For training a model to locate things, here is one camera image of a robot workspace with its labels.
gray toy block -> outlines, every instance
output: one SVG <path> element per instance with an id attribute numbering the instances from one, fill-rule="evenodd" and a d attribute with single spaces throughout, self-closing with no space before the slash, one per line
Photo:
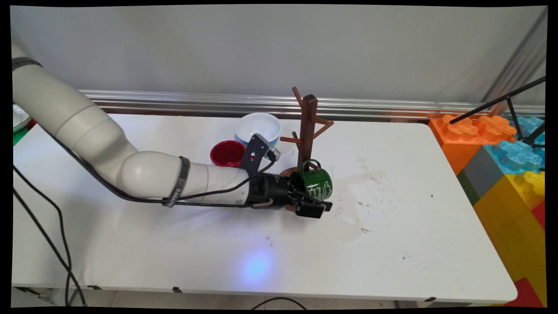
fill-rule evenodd
<path id="1" fill-rule="evenodd" d="M 486 145 L 480 147 L 463 171 L 479 198 L 504 176 L 496 161 L 488 153 Z"/>

black strap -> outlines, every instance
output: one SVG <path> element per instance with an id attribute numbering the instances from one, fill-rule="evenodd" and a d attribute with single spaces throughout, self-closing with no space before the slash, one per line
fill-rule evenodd
<path id="1" fill-rule="evenodd" d="M 24 66 L 24 65 L 29 65 L 29 64 L 35 64 L 38 66 L 42 66 L 40 63 L 38 63 L 37 61 L 28 58 L 26 56 L 20 56 L 18 58 L 13 58 L 12 59 L 12 72 L 19 68 L 20 66 Z"/>
<path id="2" fill-rule="evenodd" d="M 172 207 L 178 201 L 180 193 L 186 185 L 186 180 L 188 179 L 188 173 L 190 172 L 190 161 L 186 157 L 180 156 L 182 159 L 182 167 L 180 168 L 180 174 L 178 174 L 178 179 L 174 189 L 172 189 L 171 194 L 167 197 L 167 201 L 163 204 L 165 207 Z"/>

floor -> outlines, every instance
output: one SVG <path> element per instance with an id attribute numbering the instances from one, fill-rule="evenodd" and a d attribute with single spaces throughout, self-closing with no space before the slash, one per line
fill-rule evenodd
<path id="1" fill-rule="evenodd" d="M 41 294 L 41 299 L 54 305 L 64 305 L 63 289 L 34 289 Z M 204 310 L 250 310 L 254 306 L 275 296 L 244 296 L 227 294 L 195 294 L 172 292 L 136 292 L 83 290 L 85 300 L 90 307 L 130 307 L 130 308 L 190 308 Z M 308 310 L 357 310 L 376 308 L 396 308 L 395 301 L 334 298 L 298 298 Z M 427 307 L 432 302 L 417 302 L 411 307 Z M 79 296 L 73 306 L 81 306 Z M 258 310 L 300 310 L 301 308 L 287 300 L 270 301 Z"/>

blue light spot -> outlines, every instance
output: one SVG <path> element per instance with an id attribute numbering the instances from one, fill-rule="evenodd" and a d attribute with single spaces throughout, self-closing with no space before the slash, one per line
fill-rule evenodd
<path id="1" fill-rule="evenodd" d="M 242 277 L 248 283 L 257 283 L 267 277 L 271 270 L 272 260 L 265 251 L 254 252 L 242 266 Z"/>

mug handle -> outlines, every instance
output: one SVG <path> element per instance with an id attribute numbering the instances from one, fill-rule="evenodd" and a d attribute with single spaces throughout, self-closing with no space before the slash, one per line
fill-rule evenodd
<path id="1" fill-rule="evenodd" d="M 311 162 L 311 161 L 317 163 L 318 167 L 321 168 L 321 164 L 320 164 L 319 161 L 317 161 L 316 159 L 308 159 L 308 160 L 304 160 L 302 163 L 300 163 L 300 173 L 304 173 L 304 166 L 306 166 L 306 164 Z"/>

